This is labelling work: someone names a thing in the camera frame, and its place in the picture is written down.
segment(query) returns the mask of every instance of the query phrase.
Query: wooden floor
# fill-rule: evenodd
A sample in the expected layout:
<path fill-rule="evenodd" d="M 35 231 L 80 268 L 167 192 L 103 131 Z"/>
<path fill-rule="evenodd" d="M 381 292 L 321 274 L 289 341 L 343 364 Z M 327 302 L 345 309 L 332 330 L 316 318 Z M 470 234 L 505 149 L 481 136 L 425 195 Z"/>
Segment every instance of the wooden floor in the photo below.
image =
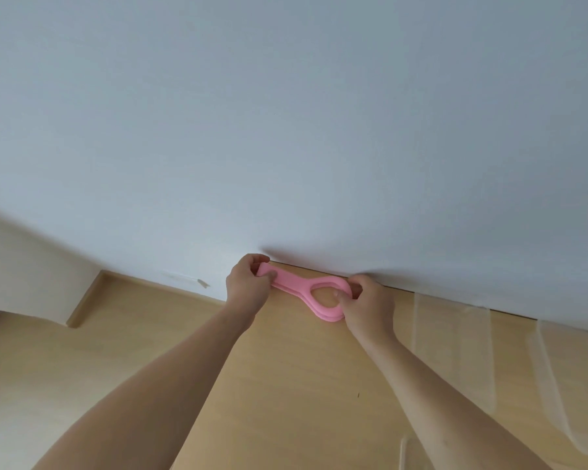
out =
<path fill-rule="evenodd" d="M 394 294 L 396 331 L 408 345 L 413 295 Z M 108 278 L 76 330 L 0 314 L 0 470 L 30 468 L 94 402 L 217 309 Z M 495 418 L 544 458 L 588 470 L 588 457 L 542 411 L 525 345 L 534 326 L 492 315 Z M 273 290 L 173 468 L 395 470 L 400 441 L 410 434 L 391 389 L 345 323 L 318 320 L 301 301 Z"/>

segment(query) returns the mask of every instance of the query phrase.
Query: pink foam loop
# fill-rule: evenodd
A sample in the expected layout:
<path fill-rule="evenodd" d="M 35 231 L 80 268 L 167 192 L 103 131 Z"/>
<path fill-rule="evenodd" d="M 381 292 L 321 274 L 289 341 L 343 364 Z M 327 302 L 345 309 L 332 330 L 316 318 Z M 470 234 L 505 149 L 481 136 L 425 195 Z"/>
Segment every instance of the pink foam loop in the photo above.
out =
<path fill-rule="evenodd" d="M 339 321 L 344 318 L 342 308 L 337 305 L 334 307 L 324 306 L 319 303 L 312 295 L 312 290 L 322 287 L 333 287 L 346 292 L 352 297 L 351 286 L 341 277 L 327 276 L 316 277 L 315 279 L 305 279 L 288 271 L 284 271 L 272 264 L 266 262 L 259 265 L 257 276 L 261 277 L 270 271 L 276 272 L 276 279 L 272 286 L 297 296 L 314 312 L 314 314 L 325 321 Z"/>

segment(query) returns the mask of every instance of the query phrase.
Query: wood trim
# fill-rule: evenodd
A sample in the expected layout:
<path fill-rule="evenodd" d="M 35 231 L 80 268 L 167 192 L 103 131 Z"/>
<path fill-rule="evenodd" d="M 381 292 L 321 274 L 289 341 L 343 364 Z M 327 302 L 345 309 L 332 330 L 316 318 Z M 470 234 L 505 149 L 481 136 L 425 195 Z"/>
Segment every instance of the wood trim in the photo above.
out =
<path fill-rule="evenodd" d="M 117 279 L 127 280 L 129 282 L 144 285 L 146 287 L 155 288 L 158 290 L 165 290 L 166 292 L 178 293 L 180 295 L 186 295 L 186 296 L 190 296 L 192 298 L 199 298 L 201 300 L 215 303 L 217 305 L 224 305 L 223 300 L 218 300 L 217 298 L 208 297 L 206 295 L 202 295 L 202 294 L 199 294 L 196 292 L 190 292 L 189 290 L 183 290 L 180 288 L 172 287 L 170 285 L 158 284 L 156 282 L 151 282 L 149 280 L 139 279 L 137 277 L 132 277 L 130 275 L 120 274 L 118 272 L 113 272 L 113 271 L 103 271 L 103 272 L 109 277 L 115 277 Z"/>
<path fill-rule="evenodd" d="M 70 315 L 68 321 L 65 322 L 69 328 L 78 328 L 85 321 L 85 318 L 91 309 L 91 303 L 93 302 L 94 297 L 100 292 L 105 277 L 106 271 L 100 271 L 93 280 L 90 287 L 85 292 L 85 295 L 83 295 L 83 298 L 80 300 L 76 308 L 74 308 L 72 315 Z"/>

